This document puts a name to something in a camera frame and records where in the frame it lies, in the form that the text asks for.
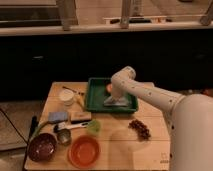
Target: green plastic tray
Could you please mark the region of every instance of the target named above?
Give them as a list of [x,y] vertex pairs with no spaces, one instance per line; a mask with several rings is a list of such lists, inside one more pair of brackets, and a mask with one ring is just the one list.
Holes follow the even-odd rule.
[[103,105],[104,100],[110,94],[106,91],[106,85],[110,83],[110,78],[89,78],[87,93],[85,98],[85,108],[87,111],[94,113],[134,113],[138,110],[138,101],[135,96],[126,93],[126,98],[130,102],[128,106],[106,107]]

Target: orange bowl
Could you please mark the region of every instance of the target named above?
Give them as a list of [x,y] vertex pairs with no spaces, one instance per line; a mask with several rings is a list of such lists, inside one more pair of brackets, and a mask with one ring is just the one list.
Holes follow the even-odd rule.
[[68,150],[69,161],[78,169],[94,166],[100,155],[100,145],[96,139],[83,135],[73,141]]

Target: white container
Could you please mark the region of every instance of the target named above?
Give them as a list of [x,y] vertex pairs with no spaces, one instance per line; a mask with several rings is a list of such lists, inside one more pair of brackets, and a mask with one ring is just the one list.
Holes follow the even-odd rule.
[[64,89],[59,93],[59,99],[65,106],[70,106],[74,102],[74,92],[71,90]]

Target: green cup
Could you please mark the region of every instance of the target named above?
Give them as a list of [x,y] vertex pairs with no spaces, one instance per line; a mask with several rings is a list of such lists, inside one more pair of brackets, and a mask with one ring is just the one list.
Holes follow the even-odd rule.
[[101,124],[98,120],[93,119],[87,125],[87,133],[92,136],[98,136],[101,129]]

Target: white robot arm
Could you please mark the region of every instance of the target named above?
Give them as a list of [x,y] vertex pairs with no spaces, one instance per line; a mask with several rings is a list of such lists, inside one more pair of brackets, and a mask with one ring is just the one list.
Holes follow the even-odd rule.
[[111,98],[128,92],[171,115],[170,171],[212,171],[213,98],[149,87],[134,81],[135,76],[129,66],[115,73]]

